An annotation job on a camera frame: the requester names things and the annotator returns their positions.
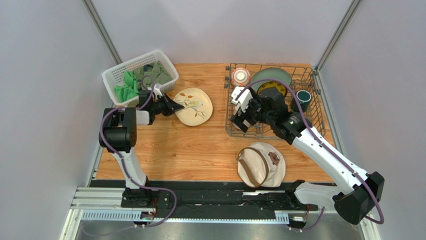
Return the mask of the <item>cream bird plate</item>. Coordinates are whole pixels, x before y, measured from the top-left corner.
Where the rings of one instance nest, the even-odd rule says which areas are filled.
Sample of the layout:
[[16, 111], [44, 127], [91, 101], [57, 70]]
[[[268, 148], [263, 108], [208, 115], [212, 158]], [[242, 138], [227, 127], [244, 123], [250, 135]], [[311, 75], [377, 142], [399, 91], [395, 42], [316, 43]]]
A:
[[213, 114], [213, 103], [200, 88], [183, 89], [173, 100], [183, 106], [183, 109], [177, 111], [175, 115], [184, 125], [199, 126], [208, 121]]

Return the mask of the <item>light green flower plate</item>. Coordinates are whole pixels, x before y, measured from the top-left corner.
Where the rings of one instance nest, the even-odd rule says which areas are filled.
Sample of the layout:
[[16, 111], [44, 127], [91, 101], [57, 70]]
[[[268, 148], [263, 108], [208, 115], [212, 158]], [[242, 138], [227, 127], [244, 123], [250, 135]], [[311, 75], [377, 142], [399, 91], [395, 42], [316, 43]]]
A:
[[277, 79], [284, 82], [288, 86], [292, 81], [292, 78], [287, 71], [277, 67], [269, 67], [259, 70], [251, 77], [251, 82], [253, 83], [261, 79]]

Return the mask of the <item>yellow patterned black-rim plate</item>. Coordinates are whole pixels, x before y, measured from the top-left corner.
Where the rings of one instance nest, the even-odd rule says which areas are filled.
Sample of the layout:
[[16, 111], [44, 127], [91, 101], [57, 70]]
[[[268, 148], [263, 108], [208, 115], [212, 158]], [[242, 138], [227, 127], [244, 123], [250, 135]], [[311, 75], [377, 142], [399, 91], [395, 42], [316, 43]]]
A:
[[265, 83], [262, 83], [257, 89], [257, 94], [260, 95], [260, 93], [263, 90], [270, 89], [270, 88], [277, 89], [278, 92], [280, 92], [284, 97], [286, 97], [288, 94], [288, 89], [285, 86], [283, 86], [281, 83], [276, 81], [266, 81]]

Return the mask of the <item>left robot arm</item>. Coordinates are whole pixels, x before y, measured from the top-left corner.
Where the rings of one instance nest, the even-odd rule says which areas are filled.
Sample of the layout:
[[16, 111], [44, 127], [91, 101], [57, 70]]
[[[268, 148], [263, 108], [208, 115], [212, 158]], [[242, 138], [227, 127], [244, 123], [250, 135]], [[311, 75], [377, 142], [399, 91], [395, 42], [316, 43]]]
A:
[[137, 143], [138, 118], [142, 125], [151, 125], [157, 115], [171, 116], [183, 110], [184, 106], [168, 96], [155, 99], [143, 96], [145, 102], [139, 107], [106, 108], [99, 130], [99, 143], [119, 163], [124, 174], [126, 187], [122, 199], [129, 202], [150, 202], [153, 191], [164, 191], [172, 197], [176, 194], [168, 188], [151, 187], [147, 175], [142, 171], [134, 147]]

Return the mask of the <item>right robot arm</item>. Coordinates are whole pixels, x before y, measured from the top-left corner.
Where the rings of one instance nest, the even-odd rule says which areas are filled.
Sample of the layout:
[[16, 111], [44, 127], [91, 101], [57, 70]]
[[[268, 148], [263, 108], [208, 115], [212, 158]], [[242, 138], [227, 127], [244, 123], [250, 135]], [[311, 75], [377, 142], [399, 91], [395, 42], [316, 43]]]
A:
[[231, 94], [234, 113], [230, 121], [241, 131], [263, 123], [289, 145], [305, 153], [334, 181], [334, 186], [297, 180], [290, 198], [304, 205], [334, 209], [341, 218], [357, 225], [373, 208], [379, 208], [385, 179], [379, 172], [360, 168], [327, 142], [300, 112], [289, 111], [285, 96], [275, 88], [256, 94], [237, 86]]

